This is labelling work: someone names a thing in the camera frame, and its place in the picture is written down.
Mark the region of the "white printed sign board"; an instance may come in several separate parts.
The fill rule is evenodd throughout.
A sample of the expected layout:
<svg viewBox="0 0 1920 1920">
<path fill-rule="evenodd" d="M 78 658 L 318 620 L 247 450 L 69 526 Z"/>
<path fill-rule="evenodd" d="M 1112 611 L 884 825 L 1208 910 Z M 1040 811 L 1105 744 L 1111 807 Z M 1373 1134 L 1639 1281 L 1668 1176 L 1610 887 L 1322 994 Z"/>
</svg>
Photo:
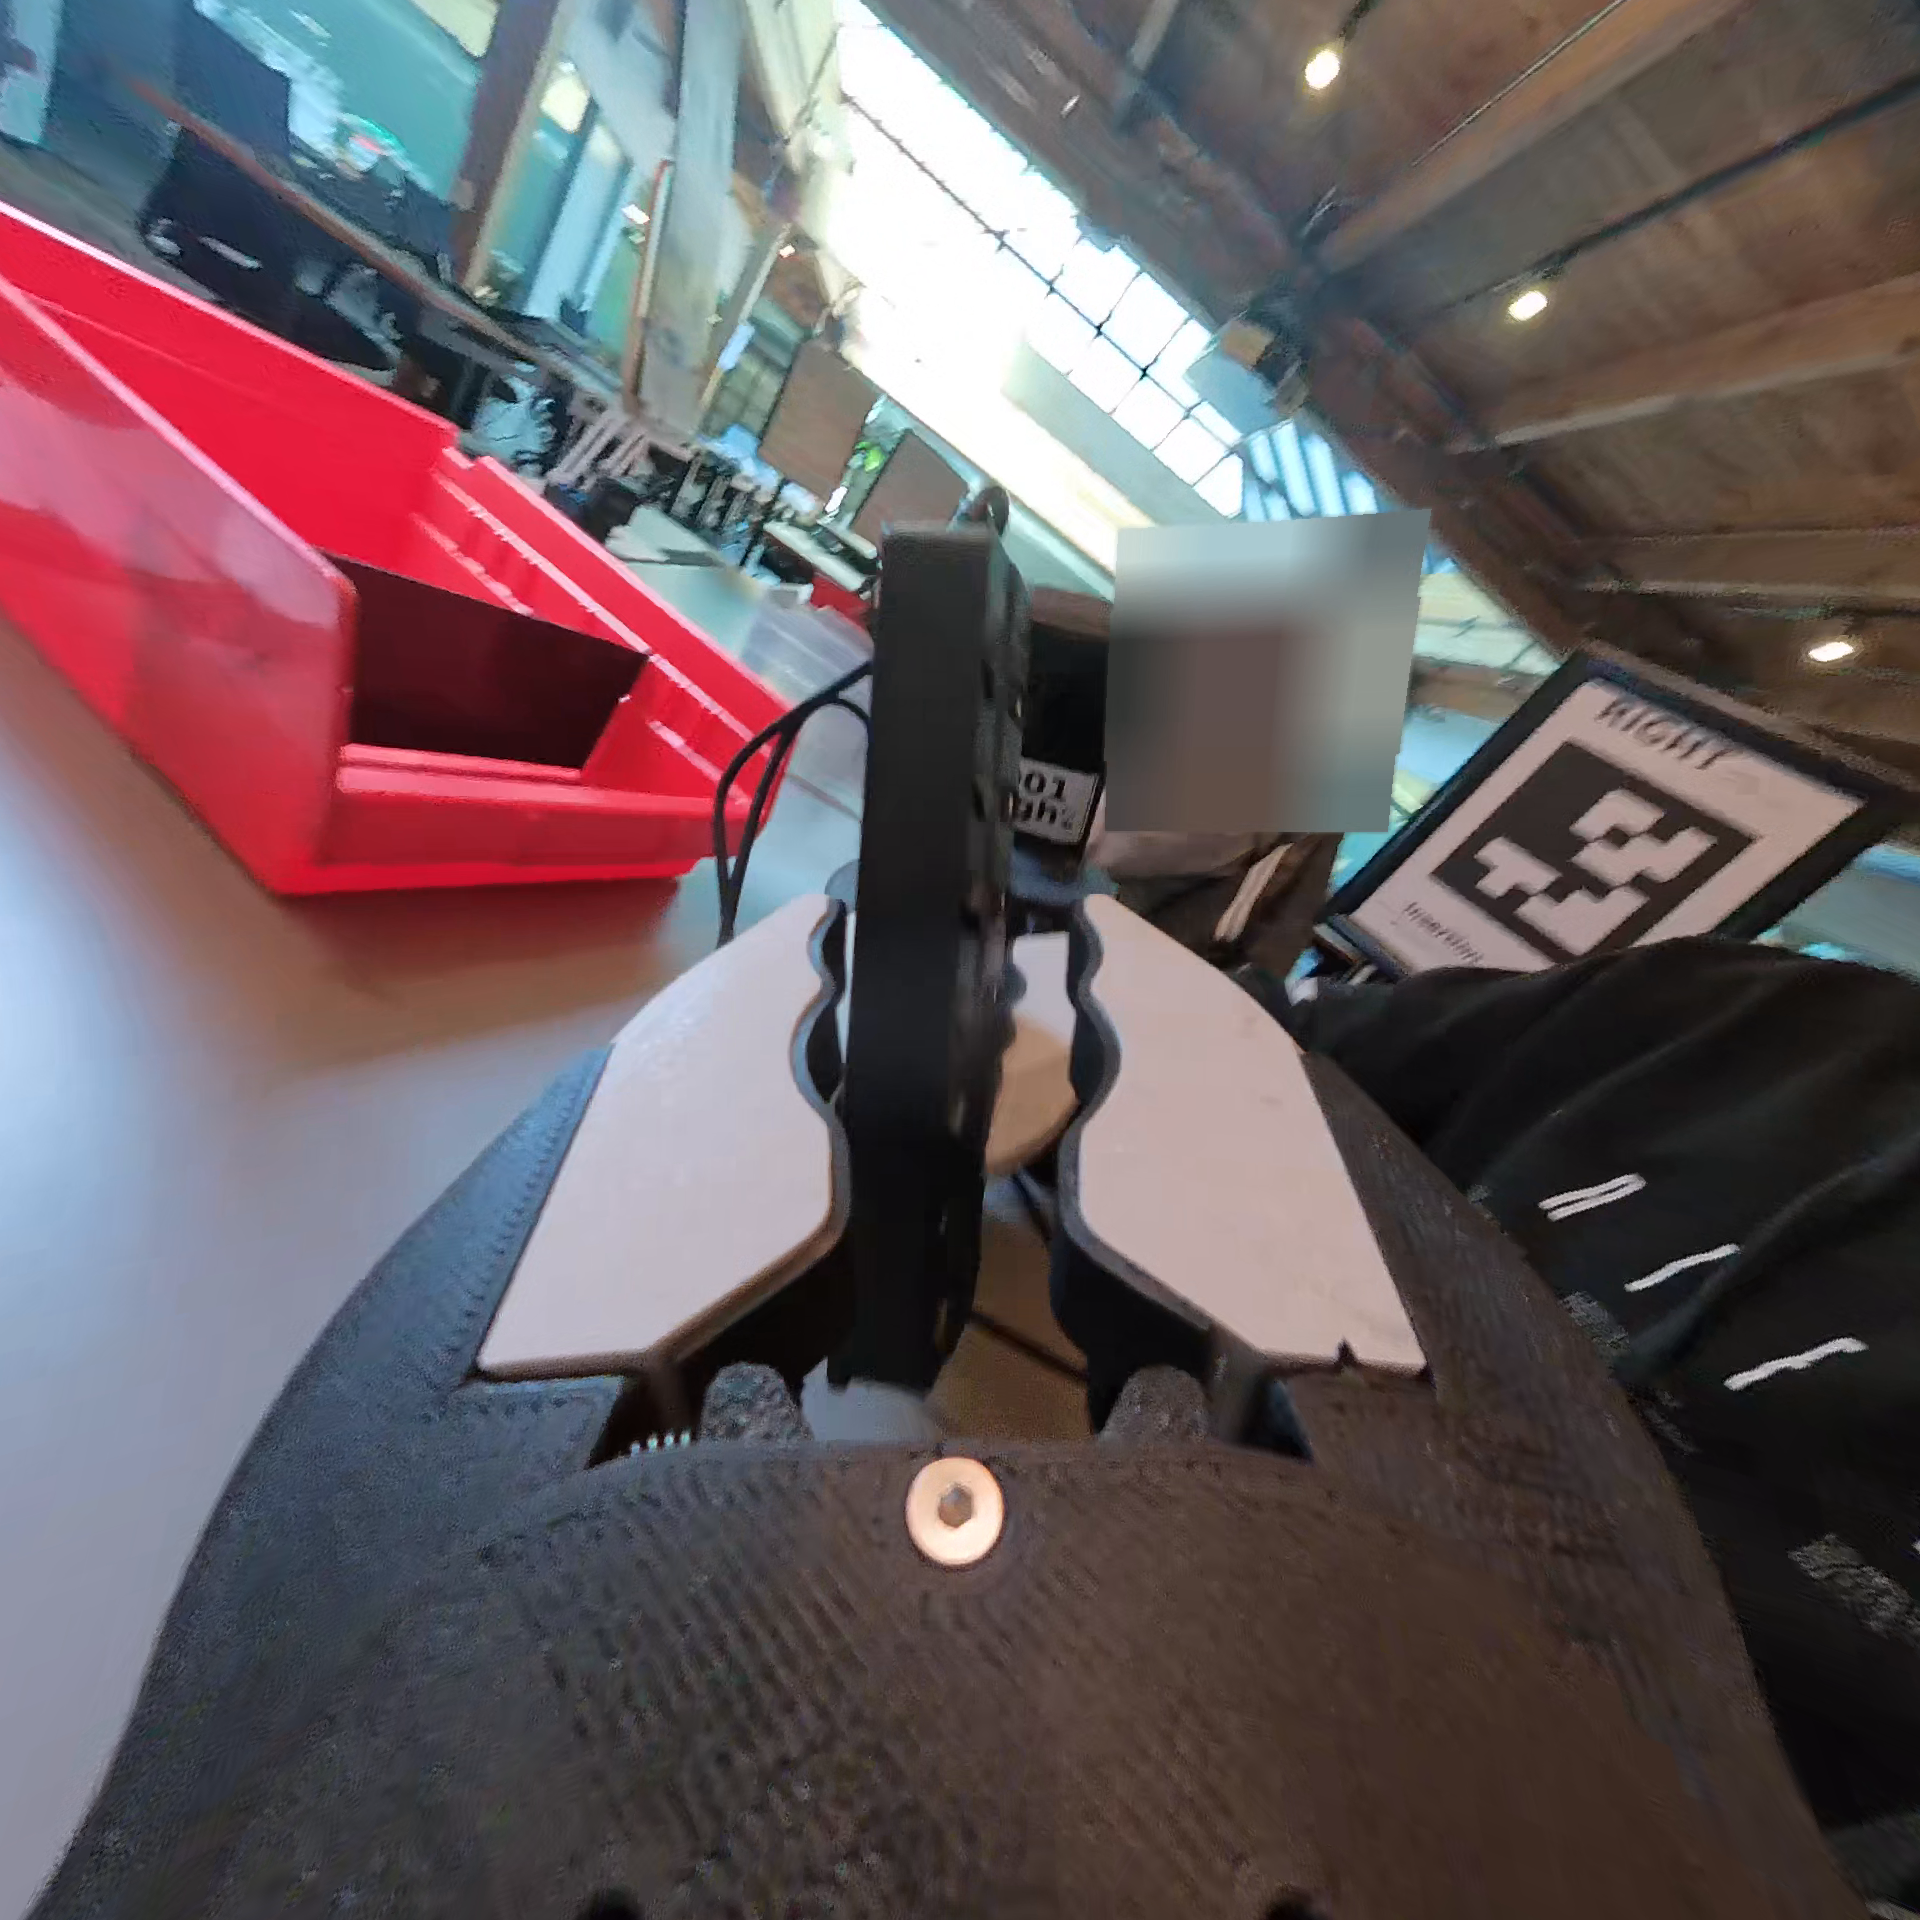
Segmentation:
<svg viewBox="0 0 1920 1920">
<path fill-rule="evenodd" d="M 1911 776 L 1593 644 L 1333 891 L 1311 948 L 1405 978 L 1752 942 L 1913 820 Z"/>
</svg>

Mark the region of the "ceiling projector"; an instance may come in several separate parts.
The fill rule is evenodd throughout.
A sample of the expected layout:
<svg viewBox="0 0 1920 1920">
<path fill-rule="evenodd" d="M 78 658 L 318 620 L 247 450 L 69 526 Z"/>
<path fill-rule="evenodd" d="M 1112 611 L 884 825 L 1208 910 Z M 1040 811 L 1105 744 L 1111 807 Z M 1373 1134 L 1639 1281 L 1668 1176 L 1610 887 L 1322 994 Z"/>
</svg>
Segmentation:
<svg viewBox="0 0 1920 1920">
<path fill-rule="evenodd" d="M 1295 417 L 1310 396 L 1304 351 L 1285 326 L 1269 328 L 1248 316 L 1223 326 L 1216 337 L 1223 361 L 1234 368 L 1231 392 L 1249 410 L 1262 406 L 1272 419 Z"/>
</svg>

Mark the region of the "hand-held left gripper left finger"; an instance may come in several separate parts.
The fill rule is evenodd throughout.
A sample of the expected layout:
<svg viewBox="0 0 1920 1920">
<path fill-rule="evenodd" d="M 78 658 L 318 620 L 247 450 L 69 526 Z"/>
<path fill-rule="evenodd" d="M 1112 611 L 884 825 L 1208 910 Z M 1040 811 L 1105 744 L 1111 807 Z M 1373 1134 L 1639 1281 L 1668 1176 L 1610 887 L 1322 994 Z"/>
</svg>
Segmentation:
<svg viewBox="0 0 1920 1920">
<path fill-rule="evenodd" d="M 800 897 L 614 1035 L 476 1356 L 494 1383 L 629 1378 L 681 1406 L 730 1362 L 816 1374 L 853 1282 L 838 1003 L 847 910 Z"/>
</svg>

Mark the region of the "black bin divider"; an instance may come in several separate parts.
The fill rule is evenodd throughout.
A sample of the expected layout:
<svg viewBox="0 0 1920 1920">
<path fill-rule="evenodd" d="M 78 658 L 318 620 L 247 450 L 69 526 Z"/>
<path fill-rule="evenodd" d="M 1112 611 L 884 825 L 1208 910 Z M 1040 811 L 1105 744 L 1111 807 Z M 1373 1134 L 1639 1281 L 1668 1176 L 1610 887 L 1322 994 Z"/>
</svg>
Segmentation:
<svg viewBox="0 0 1920 1920">
<path fill-rule="evenodd" d="M 647 655 L 342 556 L 356 595 L 346 744 L 578 776 Z"/>
</svg>

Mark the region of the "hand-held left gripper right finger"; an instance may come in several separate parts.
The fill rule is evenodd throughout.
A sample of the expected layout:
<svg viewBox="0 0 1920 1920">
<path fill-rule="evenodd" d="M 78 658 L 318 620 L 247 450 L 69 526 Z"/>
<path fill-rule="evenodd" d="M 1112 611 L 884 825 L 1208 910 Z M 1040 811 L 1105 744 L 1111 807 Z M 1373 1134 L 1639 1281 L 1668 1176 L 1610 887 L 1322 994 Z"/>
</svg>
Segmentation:
<svg viewBox="0 0 1920 1920">
<path fill-rule="evenodd" d="M 1145 1371 L 1231 1443 L 1304 1450 L 1295 1376 L 1428 1366 L 1304 1056 L 1228 975 L 1111 897 L 1066 930 L 1071 1123 L 1058 1326 L 1108 1424 Z"/>
</svg>

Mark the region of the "black multi-port USB hub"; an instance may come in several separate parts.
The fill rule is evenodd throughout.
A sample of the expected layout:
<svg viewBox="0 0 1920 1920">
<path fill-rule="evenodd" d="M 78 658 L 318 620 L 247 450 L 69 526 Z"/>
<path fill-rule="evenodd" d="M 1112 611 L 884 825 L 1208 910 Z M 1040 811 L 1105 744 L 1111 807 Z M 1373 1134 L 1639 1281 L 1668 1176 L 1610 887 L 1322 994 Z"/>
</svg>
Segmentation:
<svg viewBox="0 0 1920 1920">
<path fill-rule="evenodd" d="M 870 638 L 838 1102 L 853 1316 L 828 1378 L 924 1393 L 973 1303 L 988 1140 L 1009 1039 L 1007 894 L 1029 617 L 993 528 L 890 532 Z"/>
</svg>

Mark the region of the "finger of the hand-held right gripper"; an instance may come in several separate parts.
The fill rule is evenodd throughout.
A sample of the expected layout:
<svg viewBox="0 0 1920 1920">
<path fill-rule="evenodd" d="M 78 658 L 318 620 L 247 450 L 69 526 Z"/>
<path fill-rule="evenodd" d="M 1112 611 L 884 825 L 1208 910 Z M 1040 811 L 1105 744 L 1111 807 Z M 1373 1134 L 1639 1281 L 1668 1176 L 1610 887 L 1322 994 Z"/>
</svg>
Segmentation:
<svg viewBox="0 0 1920 1920">
<path fill-rule="evenodd" d="M 982 1156 L 988 1176 L 1014 1176 L 1042 1161 L 1079 1114 L 1071 1090 L 1074 1025 L 1064 971 L 1021 971 L 999 1056 Z"/>
</svg>

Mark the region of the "printed display board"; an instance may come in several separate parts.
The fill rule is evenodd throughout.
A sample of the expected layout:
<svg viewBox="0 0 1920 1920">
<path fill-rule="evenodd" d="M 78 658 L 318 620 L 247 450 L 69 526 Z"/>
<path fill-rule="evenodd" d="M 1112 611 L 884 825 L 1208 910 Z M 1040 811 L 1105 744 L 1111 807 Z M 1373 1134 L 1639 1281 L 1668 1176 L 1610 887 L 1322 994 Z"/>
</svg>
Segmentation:
<svg viewBox="0 0 1920 1920">
<path fill-rule="evenodd" d="M 878 478 L 853 515 L 850 532 L 878 550 L 897 528 L 946 528 L 969 494 L 969 478 L 944 457 L 938 447 L 910 427 L 880 465 Z"/>
<path fill-rule="evenodd" d="M 781 482 L 828 502 L 847 471 L 880 390 L 838 351 L 804 342 L 758 433 L 757 457 Z"/>
</svg>

